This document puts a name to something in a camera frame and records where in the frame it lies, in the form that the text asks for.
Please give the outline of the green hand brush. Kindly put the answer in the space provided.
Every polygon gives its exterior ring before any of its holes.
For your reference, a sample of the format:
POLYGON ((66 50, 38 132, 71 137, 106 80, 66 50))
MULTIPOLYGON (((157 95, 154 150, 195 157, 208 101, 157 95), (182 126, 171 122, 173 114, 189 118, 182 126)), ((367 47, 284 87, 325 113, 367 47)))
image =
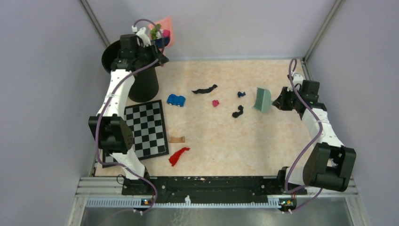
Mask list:
POLYGON ((268 89, 257 88, 254 108, 262 113, 267 113, 272 105, 271 92, 268 89))

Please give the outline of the green paper scrap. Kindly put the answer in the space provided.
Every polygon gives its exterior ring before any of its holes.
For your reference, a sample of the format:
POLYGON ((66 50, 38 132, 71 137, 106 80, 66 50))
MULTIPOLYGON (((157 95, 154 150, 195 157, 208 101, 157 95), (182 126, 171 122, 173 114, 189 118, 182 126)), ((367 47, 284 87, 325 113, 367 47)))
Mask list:
POLYGON ((162 33, 160 33, 156 28, 153 28, 150 31, 150 35, 151 35, 151 39, 152 40, 157 40, 157 39, 160 39, 162 37, 162 33))

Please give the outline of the large blue paper scrap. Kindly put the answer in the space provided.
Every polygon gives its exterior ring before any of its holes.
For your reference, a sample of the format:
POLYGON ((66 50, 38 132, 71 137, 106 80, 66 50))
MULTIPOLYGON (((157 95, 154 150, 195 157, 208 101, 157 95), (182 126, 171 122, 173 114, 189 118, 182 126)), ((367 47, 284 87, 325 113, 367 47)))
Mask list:
POLYGON ((165 48, 170 43, 170 36, 164 37, 164 38, 155 39, 154 43, 157 46, 157 48, 159 48, 159 49, 165 48))

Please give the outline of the pink plastic dustpan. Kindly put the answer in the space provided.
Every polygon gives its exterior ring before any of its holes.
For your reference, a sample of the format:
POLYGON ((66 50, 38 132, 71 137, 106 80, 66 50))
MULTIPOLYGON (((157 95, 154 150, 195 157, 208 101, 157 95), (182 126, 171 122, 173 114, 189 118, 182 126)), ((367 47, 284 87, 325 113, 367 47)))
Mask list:
POLYGON ((161 20, 158 20, 155 22, 155 24, 160 25, 162 35, 166 38, 166 48, 172 47, 175 43, 172 16, 167 16, 161 20))

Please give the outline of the red paper scrap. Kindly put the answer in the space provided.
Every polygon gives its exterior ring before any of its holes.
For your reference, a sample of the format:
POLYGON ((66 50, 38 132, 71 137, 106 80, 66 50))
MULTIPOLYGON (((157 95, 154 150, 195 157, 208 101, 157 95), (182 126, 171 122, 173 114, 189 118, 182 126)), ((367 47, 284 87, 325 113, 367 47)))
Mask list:
POLYGON ((187 151, 189 151, 189 150, 190 150, 189 147, 183 147, 183 148, 181 148, 180 150, 176 151, 173 155, 171 155, 170 158, 168 159, 168 160, 169 160, 169 163, 171 164, 171 166, 172 166, 172 167, 175 166, 175 165, 177 164, 177 162, 179 161, 180 156, 181 156, 184 152, 187 152, 187 151))

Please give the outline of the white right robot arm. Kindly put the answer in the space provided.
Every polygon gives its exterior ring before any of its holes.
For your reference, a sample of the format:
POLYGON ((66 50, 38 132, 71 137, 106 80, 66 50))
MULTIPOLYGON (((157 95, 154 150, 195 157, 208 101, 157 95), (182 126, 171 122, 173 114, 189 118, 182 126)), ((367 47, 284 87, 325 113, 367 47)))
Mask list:
POLYGON ((337 137, 328 119, 326 106, 319 102, 319 82, 293 79, 283 87, 273 105, 283 111, 295 110, 305 124, 311 141, 295 159, 286 175, 278 178, 276 188, 282 194, 305 186, 344 192, 357 158, 353 148, 337 137))

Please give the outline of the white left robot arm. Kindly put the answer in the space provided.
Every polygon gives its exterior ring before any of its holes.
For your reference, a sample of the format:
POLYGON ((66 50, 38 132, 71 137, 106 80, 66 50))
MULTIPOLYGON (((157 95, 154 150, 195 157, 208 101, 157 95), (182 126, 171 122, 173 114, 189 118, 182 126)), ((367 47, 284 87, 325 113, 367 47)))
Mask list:
POLYGON ((122 167, 125 176, 133 182, 139 194, 150 191, 151 182, 145 178, 146 167, 139 161, 133 148, 133 132, 123 119, 128 99, 144 103, 152 100, 159 91, 156 67, 169 62, 147 34, 135 32, 121 35, 119 41, 103 53, 104 68, 110 74, 110 83, 104 101, 95 116, 88 120, 95 140, 98 163, 100 151, 108 152, 122 167))

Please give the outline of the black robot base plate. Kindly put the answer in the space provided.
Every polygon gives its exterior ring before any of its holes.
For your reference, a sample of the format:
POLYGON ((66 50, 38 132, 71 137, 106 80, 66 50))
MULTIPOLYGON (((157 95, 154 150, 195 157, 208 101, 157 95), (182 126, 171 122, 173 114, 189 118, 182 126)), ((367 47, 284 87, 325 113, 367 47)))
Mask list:
POLYGON ((198 204, 266 203, 271 195, 285 195, 280 176, 149 177, 151 187, 142 180, 126 179, 122 195, 147 195, 156 203, 183 203, 189 197, 198 204))

